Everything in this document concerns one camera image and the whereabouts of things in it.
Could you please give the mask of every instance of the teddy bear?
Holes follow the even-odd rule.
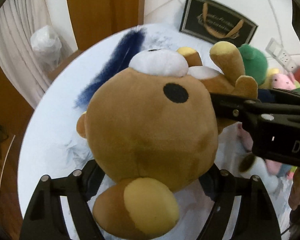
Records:
[[[146,240],[166,234],[180,217],[174,192],[213,165],[218,134],[210,93],[257,98],[239,50],[218,42],[203,66],[192,48],[141,51],[107,80],[77,122],[102,170],[116,183],[96,199],[93,216],[108,233]]]

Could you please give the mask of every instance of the wooden floor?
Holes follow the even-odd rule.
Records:
[[[0,124],[5,126],[9,133],[9,138],[0,145],[2,149],[0,165],[4,162],[6,150],[13,135],[16,136],[2,173],[0,224],[13,240],[19,239],[22,225],[17,189],[18,160],[24,133],[32,113],[33,109],[15,90],[0,69]]]

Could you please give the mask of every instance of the white tiled wall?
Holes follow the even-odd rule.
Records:
[[[300,61],[300,42],[292,27],[291,0],[216,0],[258,25],[251,45],[265,52],[273,37]],[[179,29],[186,0],[145,0],[145,23],[167,23]]]

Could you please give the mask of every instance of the framed sign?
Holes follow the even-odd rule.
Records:
[[[250,43],[257,25],[242,14],[213,0],[187,0],[180,31],[215,44],[236,47]]]

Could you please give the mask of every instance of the green plush toy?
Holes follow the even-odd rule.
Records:
[[[253,77],[258,85],[262,85],[266,80],[268,69],[266,56],[249,44],[243,44],[239,51],[243,59],[246,75]]]

